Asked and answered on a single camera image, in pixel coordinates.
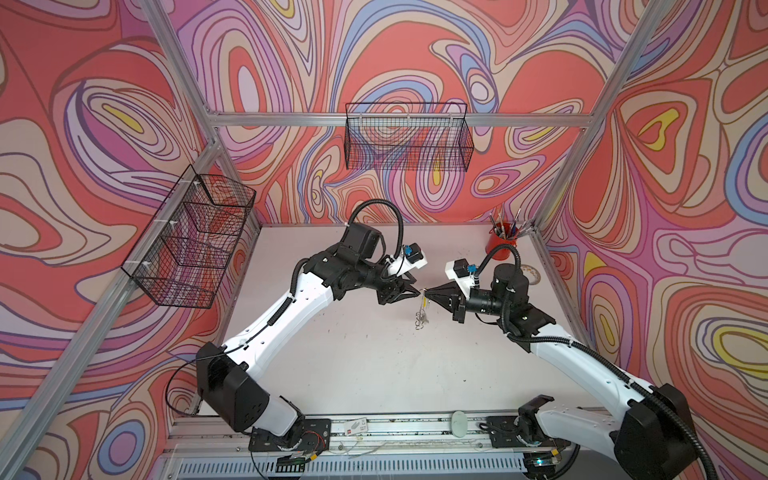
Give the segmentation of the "metal keyring organizer yellow grip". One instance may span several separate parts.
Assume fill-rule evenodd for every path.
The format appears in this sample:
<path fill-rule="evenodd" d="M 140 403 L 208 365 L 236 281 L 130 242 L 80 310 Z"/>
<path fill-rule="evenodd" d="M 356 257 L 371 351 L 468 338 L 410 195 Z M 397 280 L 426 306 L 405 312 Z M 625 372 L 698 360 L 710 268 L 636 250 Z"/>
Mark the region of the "metal keyring organizer yellow grip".
<path fill-rule="evenodd" d="M 428 306 L 430 300 L 426 297 L 426 290 L 423 289 L 420 294 L 419 308 L 415 314 L 414 326 L 417 331 L 423 330 L 429 323 Z"/>

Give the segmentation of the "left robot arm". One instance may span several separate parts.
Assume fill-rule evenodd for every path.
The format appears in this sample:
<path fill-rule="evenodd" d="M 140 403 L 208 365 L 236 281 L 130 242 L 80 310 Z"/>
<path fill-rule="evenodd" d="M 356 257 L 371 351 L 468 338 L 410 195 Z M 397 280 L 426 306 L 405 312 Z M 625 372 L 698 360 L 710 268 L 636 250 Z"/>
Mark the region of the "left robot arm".
<path fill-rule="evenodd" d="M 197 352 L 197 393 L 233 431 L 266 431 L 291 437 L 301 412 L 259 384 L 279 351 L 315 315 L 350 291 L 369 289 L 381 305 L 416 298 L 413 270 L 426 256 L 416 244 L 399 245 L 392 256 L 372 259 L 383 242 L 379 230 L 348 225 L 339 242 L 297 262 L 288 290 L 256 321 L 217 346 L 204 344 Z"/>

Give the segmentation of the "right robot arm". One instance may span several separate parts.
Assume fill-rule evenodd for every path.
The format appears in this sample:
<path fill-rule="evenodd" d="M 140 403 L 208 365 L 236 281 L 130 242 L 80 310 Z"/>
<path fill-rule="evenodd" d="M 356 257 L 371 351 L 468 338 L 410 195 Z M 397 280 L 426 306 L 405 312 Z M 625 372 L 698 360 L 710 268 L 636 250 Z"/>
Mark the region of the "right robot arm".
<path fill-rule="evenodd" d="M 685 396 L 669 384 L 654 386 L 577 341 L 533 305 L 529 280 L 513 264 L 493 271 L 479 286 L 479 268 L 465 260 L 448 265 L 448 282 L 426 290 L 428 300 L 451 313 L 492 316 L 513 344 L 546 361 L 589 393 L 602 413 L 556 404 L 541 394 L 517 410 L 507 434 L 527 446 L 561 439 L 616 461 L 633 479 L 673 479 L 695 461 L 709 460 L 696 434 Z"/>

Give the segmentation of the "red pen cup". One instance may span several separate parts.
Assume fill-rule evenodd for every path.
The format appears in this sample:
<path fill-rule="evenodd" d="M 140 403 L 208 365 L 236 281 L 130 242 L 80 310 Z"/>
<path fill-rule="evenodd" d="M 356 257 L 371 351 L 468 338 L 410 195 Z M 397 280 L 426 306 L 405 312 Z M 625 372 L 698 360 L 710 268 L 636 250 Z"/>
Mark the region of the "red pen cup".
<path fill-rule="evenodd" d="M 510 251 L 500 249 L 501 245 L 516 246 L 518 228 L 514 223 L 502 222 L 495 224 L 489 231 L 489 239 L 485 246 L 485 253 L 494 252 L 492 258 L 495 260 L 506 260 L 510 256 Z"/>

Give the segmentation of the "pens in cup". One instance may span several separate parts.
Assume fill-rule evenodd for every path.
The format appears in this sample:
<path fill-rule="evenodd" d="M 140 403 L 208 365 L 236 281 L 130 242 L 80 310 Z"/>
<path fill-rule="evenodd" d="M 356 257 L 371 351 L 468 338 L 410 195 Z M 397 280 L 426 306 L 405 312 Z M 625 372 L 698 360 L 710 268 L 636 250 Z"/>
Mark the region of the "pens in cup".
<path fill-rule="evenodd" d="M 507 218 L 502 210 L 489 214 L 489 233 L 502 240 L 513 240 L 527 235 L 534 227 L 532 220 L 519 222 L 516 217 Z"/>

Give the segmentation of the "tape roll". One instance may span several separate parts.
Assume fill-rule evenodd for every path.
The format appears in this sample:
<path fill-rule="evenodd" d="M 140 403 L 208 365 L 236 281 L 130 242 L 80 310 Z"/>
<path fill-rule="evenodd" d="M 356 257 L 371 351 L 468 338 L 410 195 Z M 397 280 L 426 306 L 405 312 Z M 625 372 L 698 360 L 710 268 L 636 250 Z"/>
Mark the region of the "tape roll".
<path fill-rule="evenodd" d="M 531 286 L 538 285 L 541 282 L 541 273 L 535 267 L 523 264 L 521 270 Z"/>

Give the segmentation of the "white oval button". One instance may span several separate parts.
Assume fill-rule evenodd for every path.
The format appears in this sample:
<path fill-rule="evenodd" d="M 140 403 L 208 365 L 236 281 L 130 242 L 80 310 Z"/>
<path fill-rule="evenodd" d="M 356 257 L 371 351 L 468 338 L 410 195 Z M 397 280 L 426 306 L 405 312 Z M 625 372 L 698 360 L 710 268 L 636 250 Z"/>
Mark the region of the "white oval button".
<path fill-rule="evenodd" d="M 468 433 L 468 418 L 464 411 L 454 411 L 450 416 L 450 432 L 456 438 L 464 438 Z"/>

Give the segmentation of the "white label tag on rail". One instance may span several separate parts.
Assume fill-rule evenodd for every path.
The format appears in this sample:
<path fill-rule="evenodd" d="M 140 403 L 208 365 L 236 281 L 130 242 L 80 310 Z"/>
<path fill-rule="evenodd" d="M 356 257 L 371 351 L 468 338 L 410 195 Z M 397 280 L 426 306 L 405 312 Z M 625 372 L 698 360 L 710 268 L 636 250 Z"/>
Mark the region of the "white label tag on rail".
<path fill-rule="evenodd" d="M 348 420 L 343 426 L 345 436 L 360 436 L 367 433 L 368 430 L 368 419 L 365 417 Z"/>

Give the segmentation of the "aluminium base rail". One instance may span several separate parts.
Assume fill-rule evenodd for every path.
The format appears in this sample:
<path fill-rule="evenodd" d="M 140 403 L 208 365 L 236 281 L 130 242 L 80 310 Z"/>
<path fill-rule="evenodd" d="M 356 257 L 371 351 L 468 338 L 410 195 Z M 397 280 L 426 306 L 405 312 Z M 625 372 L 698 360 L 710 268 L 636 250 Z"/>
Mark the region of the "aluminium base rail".
<path fill-rule="evenodd" d="M 612 462 L 585 447 L 550 440 L 497 448 L 489 411 L 469 411 L 468 433 L 450 432 L 450 412 L 320 414 L 294 450 L 263 434 L 228 433 L 213 418 L 177 421 L 152 479 L 599 479 L 619 478 Z M 345 436 L 344 423 L 368 419 L 368 432 Z"/>

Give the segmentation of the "aluminium frame post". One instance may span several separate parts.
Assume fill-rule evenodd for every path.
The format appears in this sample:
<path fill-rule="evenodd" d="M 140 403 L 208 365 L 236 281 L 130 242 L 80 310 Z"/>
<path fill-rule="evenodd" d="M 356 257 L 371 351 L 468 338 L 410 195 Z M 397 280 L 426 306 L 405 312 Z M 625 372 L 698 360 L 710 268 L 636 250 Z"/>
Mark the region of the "aluminium frame post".
<path fill-rule="evenodd" d="M 213 115 L 200 92 L 162 2 L 144 0 L 140 1 L 140 6 L 169 63 L 169 70 L 178 86 L 179 93 L 187 101 L 197 129 L 205 141 L 205 148 L 193 163 L 195 172 L 199 174 L 212 173 L 213 169 L 217 167 L 222 175 L 243 183 L 244 180 L 225 148 L 217 127 L 212 123 Z"/>

